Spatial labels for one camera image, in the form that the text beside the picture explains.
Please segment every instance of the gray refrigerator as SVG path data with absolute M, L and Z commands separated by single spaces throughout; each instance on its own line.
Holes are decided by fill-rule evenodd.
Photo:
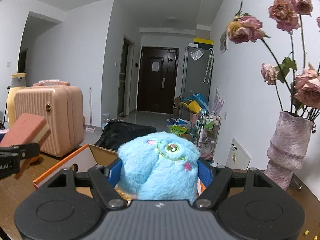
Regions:
M 181 100 L 191 97 L 192 96 L 191 91 L 192 91 L 194 94 L 198 94 L 198 93 L 203 94 L 204 98 L 208 102 L 210 86 L 211 86 L 211 78 L 212 78 L 212 74 L 210 74 L 210 68 L 208 70 L 205 83 L 203 83 L 203 80 L 208 67 L 209 55 L 211 52 L 209 50 L 203 49 L 204 54 L 199 59 L 193 60 L 190 54 L 194 50 L 196 50 L 196 48 L 186 47 L 184 64 L 183 64 Z M 179 110 L 179 117 L 185 120 L 189 120 L 189 116 L 190 116 L 190 112 L 185 106 L 181 104 L 180 110 Z

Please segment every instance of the yellow bottle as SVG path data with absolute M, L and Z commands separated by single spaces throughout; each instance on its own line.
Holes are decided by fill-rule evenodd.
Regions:
M 7 110 L 8 110 L 8 122 L 9 128 L 11 128 L 16 122 L 16 111 L 14 108 L 14 96 L 20 89 L 26 87 L 26 74 L 25 73 L 14 73 L 11 76 L 11 87 L 7 99 Z

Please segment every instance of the metal rack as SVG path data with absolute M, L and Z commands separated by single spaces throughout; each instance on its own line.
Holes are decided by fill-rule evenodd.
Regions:
M 221 118 L 215 114 L 199 114 L 197 123 L 192 124 L 191 140 L 197 146 L 201 157 L 209 163 L 214 162 L 213 156 L 217 145 L 220 125 Z

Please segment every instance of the vase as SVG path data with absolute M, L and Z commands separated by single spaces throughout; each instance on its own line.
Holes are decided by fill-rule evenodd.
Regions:
M 302 168 L 312 127 L 313 122 L 306 118 L 280 112 L 267 151 L 270 161 L 264 174 L 284 190 L 287 190 L 293 172 Z
M 11 86 L 7 99 L 8 123 L 11 128 L 16 122 L 16 110 L 14 108 L 14 96 L 20 89 L 26 87 L 26 74 L 14 73 L 11 76 Z

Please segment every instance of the green embroidered eye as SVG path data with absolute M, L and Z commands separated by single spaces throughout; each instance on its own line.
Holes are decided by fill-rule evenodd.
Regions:
M 167 147 L 165 148 L 165 151 L 167 153 L 177 153 L 178 150 L 179 150 L 179 147 L 176 144 L 173 144 L 173 143 L 169 143 L 167 145 Z

